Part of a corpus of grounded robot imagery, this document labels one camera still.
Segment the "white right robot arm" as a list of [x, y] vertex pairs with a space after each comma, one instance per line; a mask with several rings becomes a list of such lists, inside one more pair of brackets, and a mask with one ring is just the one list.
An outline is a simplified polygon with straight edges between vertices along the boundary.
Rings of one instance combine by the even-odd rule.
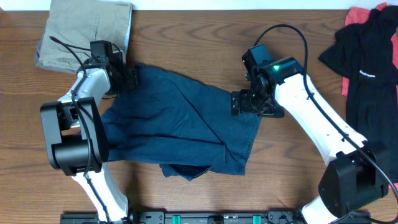
[[303, 223], [358, 218], [360, 208], [388, 194], [386, 147], [351, 128], [321, 96], [296, 59], [275, 61], [268, 56], [245, 55], [242, 61], [251, 87], [233, 92], [233, 114], [283, 118], [288, 111], [325, 162], [318, 197], [300, 209]]

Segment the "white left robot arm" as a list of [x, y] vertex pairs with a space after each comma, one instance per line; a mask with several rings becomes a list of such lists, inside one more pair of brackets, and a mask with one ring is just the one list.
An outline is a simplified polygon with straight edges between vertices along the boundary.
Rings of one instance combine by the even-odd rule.
[[109, 169], [108, 139], [98, 105], [128, 77], [125, 61], [105, 56], [82, 63], [76, 82], [40, 108], [50, 165], [80, 184], [95, 213], [64, 213], [60, 223], [139, 223]]

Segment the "navy blue shorts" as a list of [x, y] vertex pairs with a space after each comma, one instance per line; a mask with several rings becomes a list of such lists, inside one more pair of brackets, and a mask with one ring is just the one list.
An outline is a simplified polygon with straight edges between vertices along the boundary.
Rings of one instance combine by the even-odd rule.
[[244, 175], [260, 117], [233, 116], [231, 95], [159, 67], [139, 64], [137, 90], [120, 94], [101, 119], [110, 161], [158, 164], [166, 177]]

